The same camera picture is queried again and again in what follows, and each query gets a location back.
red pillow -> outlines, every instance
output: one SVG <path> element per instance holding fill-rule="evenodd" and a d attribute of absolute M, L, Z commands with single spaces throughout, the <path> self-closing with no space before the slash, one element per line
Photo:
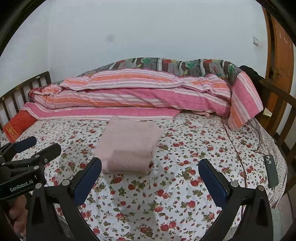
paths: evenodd
<path fill-rule="evenodd" d="M 10 142 L 15 142 L 17 138 L 31 125 L 37 121 L 28 111 L 20 110 L 3 128 L 3 131 Z"/>

folded pink towel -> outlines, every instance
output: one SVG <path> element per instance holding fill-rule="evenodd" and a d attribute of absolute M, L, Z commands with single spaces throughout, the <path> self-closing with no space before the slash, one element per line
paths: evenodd
<path fill-rule="evenodd" d="M 112 117 L 94 156 L 102 161 L 102 172 L 147 175 L 162 130 L 154 122 Z"/>

silver bolt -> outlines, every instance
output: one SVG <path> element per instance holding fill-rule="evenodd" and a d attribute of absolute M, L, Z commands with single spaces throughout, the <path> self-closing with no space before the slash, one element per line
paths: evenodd
<path fill-rule="evenodd" d="M 42 184 L 41 184 L 41 183 L 37 183 L 37 184 L 35 185 L 35 187 L 36 187 L 37 189 L 39 189 L 39 188 L 42 187 Z"/>
<path fill-rule="evenodd" d="M 259 189 L 260 191 L 264 191 L 264 190 L 265 190 L 265 188 L 264 188 L 262 185 L 259 185 L 259 186 L 258 186 L 258 189 Z"/>
<path fill-rule="evenodd" d="M 62 185 L 63 186 L 68 186 L 69 183 L 70 183 L 70 181 L 68 179 L 66 179 L 66 180 L 63 180 Z"/>
<path fill-rule="evenodd" d="M 232 187 L 234 187 L 234 188 L 237 188 L 237 187 L 239 186 L 239 184 L 238 184 L 237 182 L 235 182 L 235 181 L 232 181 L 232 182 L 230 183 L 230 185 L 231 185 Z"/>

wooden bed frame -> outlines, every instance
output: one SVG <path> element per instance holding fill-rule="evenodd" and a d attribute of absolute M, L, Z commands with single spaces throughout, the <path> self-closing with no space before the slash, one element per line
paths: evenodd
<path fill-rule="evenodd" d="M 18 85 L 17 87 L 13 88 L 12 90 L 8 91 L 5 95 L 3 95 L 0 98 L 0 105 L 3 104 L 4 110 L 5 110 L 5 114 L 8 120 L 10 120 L 10 118 L 12 116 L 9 115 L 5 100 L 7 98 L 12 98 L 12 102 L 15 108 L 15 111 L 18 112 L 19 108 L 17 105 L 17 101 L 15 98 L 15 93 L 17 91 L 21 91 L 21 95 L 22 95 L 22 100 L 24 102 L 24 104 L 27 102 L 26 96 L 25 96 L 25 92 L 24 92 L 24 87 L 29 86 L 30 89 L 33 89 L 33 82 L 37 81 L 39 87 L 42 87 L 41 84 L 41 79 L 45 78 L 46 80 L 46 84 L 49 85 L 51 83 L 51 79 L 50 79 L 50 75 L 49 72 L 44 72 L 42 74 L 39 74 L 37 76 L 34 76 L 33 78 L 30 78 L 29 80 L 21 83 L 20 85 Z M 277 99 L 274 111 L 273 111 L 273 115 L 268 118 L 268 124 L 266 126 L 266 131 L 276 139 L 276 145 L 281 148 L 284 144 L 284 140 L 287 137 L 292 124 L 294 122 L 294 119 L 296 117 L 296 99 L 291 96 L 290 94 L 286 93 L 284 90 L 276 87 L 275 85 L 273 85 L 271 82 L 265 80 L 265 79 L 261 79 L 260 80 L 260 84 L 263 86 L 263 92 L 261 95 L 261 100 L 263 103 L 263 107 L 265 108 L 267 105 L 267 101 L 269 98 L 269 95 L 271 92 L 275 93 L 279 98 Z M 292 109 L 290 111 L 289 117 L 285 123 L 285 126 L 281 132 L 281 134 L 278 136 L 278 134 L 276 133 L 276 129 L 277 129 L 277 125 L 276 125 L 276 121 L 278 118 L 278 113 L 279 110 L 283 104 L 283 102 L 287 102 L 292 106 Z M 263 112 L 259 113 L 256 118 L 259 120 L 260 124 L 262 124 L 262 120 L 265 120 L 266 122 L 266 116 L 263 115 Z M 296 156 L 296 144 L 294 144 L 293 148 L 291 150 L 289 150 L 289 153 L 286 153 L 286 162 L 287 164 L 291 164 L 293 160 L 295 160 L 295 156 Z M 294 185 L 296 184 L 296 176 L 293 176 L 290 180 L 287 180 L 287 184 L 286 184 L 286 189 L 284 194 L 286 194 Z"/>

floral bed sheet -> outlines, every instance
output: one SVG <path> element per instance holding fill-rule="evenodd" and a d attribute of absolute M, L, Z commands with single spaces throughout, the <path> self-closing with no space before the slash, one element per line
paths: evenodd
<path fill-rule="evenodd" d="M 287 166 L 272 138 L 252 119 L 237 131 L 218 116 L 180 113 L 173 120 L 155 120 L 163 130 L 148 176 L 101 174 L 82 206 L 81 215 L 100 240 L 199 240 L 221 212 L 198 174 L 208 160 L 226 178 L 241 186 L 266 188 L 276 205 L 286 183 Z M 31 135 L 37 145 L 15 158 L 32 156 L 50 144 L 61 155 L 46 165 L 48 185 L 71 179 L 92 158 L 108 121 L 41 120 L 19 140 Z M 279 185 L 268 188 L 263 155 L 273 154 Z M 233 222 L 237 226 L 240 210 Z"/>

